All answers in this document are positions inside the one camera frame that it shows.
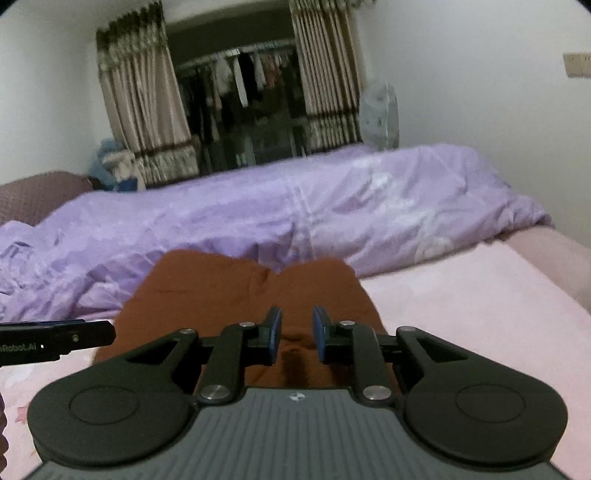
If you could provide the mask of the brown padded jacket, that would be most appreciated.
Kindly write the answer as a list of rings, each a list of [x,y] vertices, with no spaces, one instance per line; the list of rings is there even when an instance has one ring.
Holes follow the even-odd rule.
[[[346,385],[346,370],[318,360],[312,311],[332,321],[353,320],[383,334],[379,312],[353,269],[321,259],[280,273],[252,260],[178,250],[165,254],[114,320],[114,343],[97,350],[100,363],[182,328],[214,337],[231,324],[262,322],[270,308],[283,312],[276,364],[247,369],[249,386],[311,389]]]

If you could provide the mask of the blue and white clothes pile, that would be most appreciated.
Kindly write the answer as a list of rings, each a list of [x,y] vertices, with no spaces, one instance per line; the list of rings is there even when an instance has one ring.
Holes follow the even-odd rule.
[[[95,190],[121,193],[146,189],[133,152],[114,138],[100,142],[88,177]]]

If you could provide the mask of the dark window with hanging clothes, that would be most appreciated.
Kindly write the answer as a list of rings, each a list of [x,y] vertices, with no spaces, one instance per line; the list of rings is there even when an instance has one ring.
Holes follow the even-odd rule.
[[[168,42],[201,175],[310,154],[286,1],[197,1]]]

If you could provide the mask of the purple duvet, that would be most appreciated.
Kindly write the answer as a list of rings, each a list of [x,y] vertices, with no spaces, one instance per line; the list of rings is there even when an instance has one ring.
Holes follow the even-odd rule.
[[[113,315],[172,250],[274,271],[332,257],[367,277],[550,221],[476,150],[450,144],[353,146],[161,189],[95,191],[35,226],[2,227],[1,319]]]

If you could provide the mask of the quilted mauve headboard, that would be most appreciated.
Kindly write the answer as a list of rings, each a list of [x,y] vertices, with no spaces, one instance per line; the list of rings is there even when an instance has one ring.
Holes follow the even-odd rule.
[[[88,177],[52,171],[1,186],[0,225],[17,221],[35,226],[53,211],[93,190]]]

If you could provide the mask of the pink printed blanket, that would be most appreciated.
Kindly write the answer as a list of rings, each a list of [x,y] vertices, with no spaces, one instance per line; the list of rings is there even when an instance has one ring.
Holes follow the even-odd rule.
[[[388,332],[413,325],[554,387],[569,424],[553,460],[575,479],[590,475],[590,252],[549,229],[522,232],[444,259],[358,279]],[[115,320],[124,304],[93,318]],[[47,383],[93,361],[97,351],[12,367],[1,376],[10,442],[6,477],[38,463],[27,407]]]

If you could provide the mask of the covered standing fan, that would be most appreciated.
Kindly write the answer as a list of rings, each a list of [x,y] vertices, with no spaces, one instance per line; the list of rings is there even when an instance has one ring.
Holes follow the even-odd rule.
[[[360,133],[363,144],[374,150],[392,150],[400,146],[398,98],[394,86],[370,83],[360,98]]]

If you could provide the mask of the left beige striped curtain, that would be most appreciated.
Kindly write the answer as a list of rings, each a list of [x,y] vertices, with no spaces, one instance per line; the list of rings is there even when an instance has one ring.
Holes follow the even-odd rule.
[[[115,140],[134,155],[146,187],[199,174],[172,65],[162,4],[130,11],[96,31],[99,83]]]

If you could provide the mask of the beige striped curtain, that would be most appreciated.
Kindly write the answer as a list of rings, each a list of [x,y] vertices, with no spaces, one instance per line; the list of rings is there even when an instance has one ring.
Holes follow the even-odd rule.
[[[349,1],[290,1],[312,152],[361,141],[361,82]]]
[[[99,83],[115,140],[134,155],[146,187],[199,174],[172,65],[162,4],[130,11],[96,31]]]

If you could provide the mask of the right beige striped curtain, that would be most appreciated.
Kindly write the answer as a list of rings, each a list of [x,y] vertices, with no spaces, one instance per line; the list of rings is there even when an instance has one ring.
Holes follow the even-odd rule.
[[[312,152],[361,141],[361,82],[349,1],[290,1]]]

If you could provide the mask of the wall switch plate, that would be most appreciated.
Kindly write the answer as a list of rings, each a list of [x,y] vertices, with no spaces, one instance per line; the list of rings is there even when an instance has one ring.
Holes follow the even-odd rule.
[[[591,78],[591,53],[564,53],[563,62],[568,78]]]

